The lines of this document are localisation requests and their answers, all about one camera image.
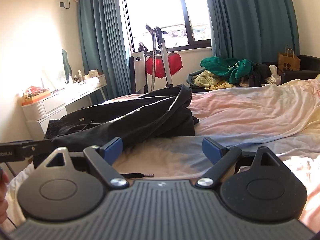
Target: red cloth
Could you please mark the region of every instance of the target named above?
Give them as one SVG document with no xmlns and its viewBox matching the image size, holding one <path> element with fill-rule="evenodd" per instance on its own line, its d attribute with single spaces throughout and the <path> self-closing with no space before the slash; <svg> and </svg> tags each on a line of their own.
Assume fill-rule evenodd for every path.
<svg viewBox="0 0 320 240">
<path fill-rule="evenodd" d="M 147 73 L 150 75 L 152 75 L 152 58 L 153 57 L 151 55 L 146 62 Z M 177 73 L 180 69 L 183 68 L 181 57 L 177 53 L 171 52 L 168 56 L 168 61 L 169 61 L 171 76 L 173 76 L 175 73 Z M 156 56 L 156 77 L 157 78 L 165 77 L 164 65 L 160 55 Z"/>
</svg>

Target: teal curtain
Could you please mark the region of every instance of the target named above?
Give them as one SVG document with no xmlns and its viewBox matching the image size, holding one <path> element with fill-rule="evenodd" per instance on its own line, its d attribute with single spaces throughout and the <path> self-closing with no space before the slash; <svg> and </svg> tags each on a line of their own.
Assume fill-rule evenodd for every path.
<svg viewBox="0 0 320 240">
<path fill-rule="evenodd" d="M 214 56 L 278 61 L 290 46 L 299 55 L 292 0 L 207 0 Z"/>
<path fill-rule="evenodd" d="M 79 0 L 78 18 L 85 73 L 105 74 L 108 99 L 130 94 L 119 0 Z"/>
</svg>

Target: hanging clothes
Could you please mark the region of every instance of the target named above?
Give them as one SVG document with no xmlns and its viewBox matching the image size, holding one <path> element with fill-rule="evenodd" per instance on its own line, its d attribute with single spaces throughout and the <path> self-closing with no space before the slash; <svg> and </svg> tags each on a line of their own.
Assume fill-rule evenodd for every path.
<svg viewBox="0 0 320 240">
<path fill-rule="evenodd" d="M 169 62 L 171 76 L 173 76 L 175 73 L 177 73 L 180 69 L 183 68 L 181 56 L 178 53 L 170 52 L 168 54 L 168 62 Z M 153 55 L 151 55 L 146 61 L 147 73 L 150 75 L 152 75 L 152 65 L 153 65 Z M 156 77 L 157 78 L 166 77 L 161 55 L 156 55 Z"/>
<path fill-rule="evenodd" d="M 201 61 L 200 66 L 217 76 L 223 77 L 230 84 L 239 84 L 241 78 L 249 76 L 254 63 L 250 60 L 237 58 L 209 57 Z"/>
</svg>

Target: brown paper bag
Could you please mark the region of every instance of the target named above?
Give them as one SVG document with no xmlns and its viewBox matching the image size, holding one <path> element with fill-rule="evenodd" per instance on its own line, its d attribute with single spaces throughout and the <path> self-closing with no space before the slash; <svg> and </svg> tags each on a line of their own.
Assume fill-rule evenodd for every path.
<svg viewBox="0 0 320 240">
<path fill-rule="evenodd" d="M 278 68 L 282 72 L 300 70 L 300 59 L 294 54 L 293 49 L 287 49 L 286 53 L 278 53 L 278 56 Z"/>
</svg>

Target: pile of clothes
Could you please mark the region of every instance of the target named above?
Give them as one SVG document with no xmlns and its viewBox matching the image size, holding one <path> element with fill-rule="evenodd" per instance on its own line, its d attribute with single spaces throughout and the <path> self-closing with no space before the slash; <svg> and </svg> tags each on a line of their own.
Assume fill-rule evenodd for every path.
<svg viewBox="0 0 320 240">
<path fill-rule="evenodd" d="M 281 77 L 274 65 L 220 57 L 205 58 L 200 65 L 205 70 L 192 73 L 187 79 L 191 87 L 217 90 L 235 86 L 260 87 L 265 84 L 281 84 Z"/>
</svg>

